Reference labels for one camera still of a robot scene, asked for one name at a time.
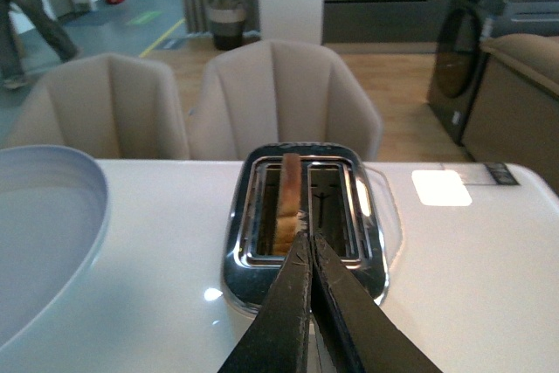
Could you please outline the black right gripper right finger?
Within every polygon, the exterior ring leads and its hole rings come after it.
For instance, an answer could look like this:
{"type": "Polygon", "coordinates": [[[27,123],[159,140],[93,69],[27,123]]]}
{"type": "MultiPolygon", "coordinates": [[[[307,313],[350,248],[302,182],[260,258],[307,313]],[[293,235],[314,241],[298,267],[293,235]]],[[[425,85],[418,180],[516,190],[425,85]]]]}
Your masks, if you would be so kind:
{"type": "Polygon", "coordinates": [[[339,372],[439,372],[374,302],[328,242],[310,239],[311,308],[339,372]]]}

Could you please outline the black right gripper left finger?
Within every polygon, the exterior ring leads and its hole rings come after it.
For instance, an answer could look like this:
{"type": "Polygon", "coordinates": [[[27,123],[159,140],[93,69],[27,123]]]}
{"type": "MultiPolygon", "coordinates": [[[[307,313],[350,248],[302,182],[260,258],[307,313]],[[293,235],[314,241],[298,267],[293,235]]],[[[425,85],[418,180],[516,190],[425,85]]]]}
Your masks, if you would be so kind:
{"type": "Polygon", "coordinates": [[[308,235],[296,235],[256,318],[221,372],[307,370],[313,269],[308,235]]]}

